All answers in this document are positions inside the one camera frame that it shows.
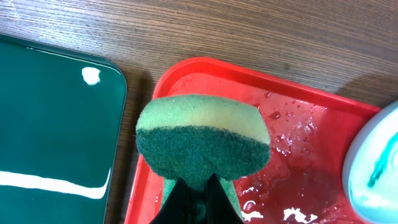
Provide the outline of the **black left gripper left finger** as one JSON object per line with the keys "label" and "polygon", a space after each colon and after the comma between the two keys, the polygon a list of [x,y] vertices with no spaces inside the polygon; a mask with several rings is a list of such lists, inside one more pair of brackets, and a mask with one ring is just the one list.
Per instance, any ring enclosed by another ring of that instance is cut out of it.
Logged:
{"label": "black left gripper left finger", "polygon": [[159,213],[150,224],[191,223],[192,204],[190,201],[190,189],[186,182],[179,178]]}

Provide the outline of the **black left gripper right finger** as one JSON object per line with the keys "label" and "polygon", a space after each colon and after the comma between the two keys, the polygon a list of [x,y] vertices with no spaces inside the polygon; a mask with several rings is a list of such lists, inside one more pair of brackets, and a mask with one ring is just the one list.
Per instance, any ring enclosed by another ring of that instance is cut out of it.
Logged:
{"label": "black left gripper right finger", "polygon": [[207,224],[244,224],[233,208],[216,174],[207,180],[204,193]]}

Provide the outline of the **green scrubbing sponge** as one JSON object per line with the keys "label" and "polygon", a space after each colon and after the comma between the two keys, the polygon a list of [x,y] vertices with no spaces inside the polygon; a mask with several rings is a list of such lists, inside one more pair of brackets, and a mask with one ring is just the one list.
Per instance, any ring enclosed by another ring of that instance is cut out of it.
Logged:
{"label": "green scrubbing sponge", "polygon": [[233,182],[267,164],[270,135],[253,105],[210,95],[177,95],[149,102],[136,125],[136,146],[164,183],[166,203],[178,179],[188,185],[193,222],[206,217],[205,182],[215,174],[237,215]]}

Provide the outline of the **white plate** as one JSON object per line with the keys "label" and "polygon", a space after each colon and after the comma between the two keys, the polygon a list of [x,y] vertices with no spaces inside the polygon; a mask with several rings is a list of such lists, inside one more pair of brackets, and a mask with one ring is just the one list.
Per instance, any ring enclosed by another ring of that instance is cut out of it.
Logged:
{"label": "white plate", "polygon": [[373,116],[351,143],[343,189],[368,223],[397,223],[397,102]]}

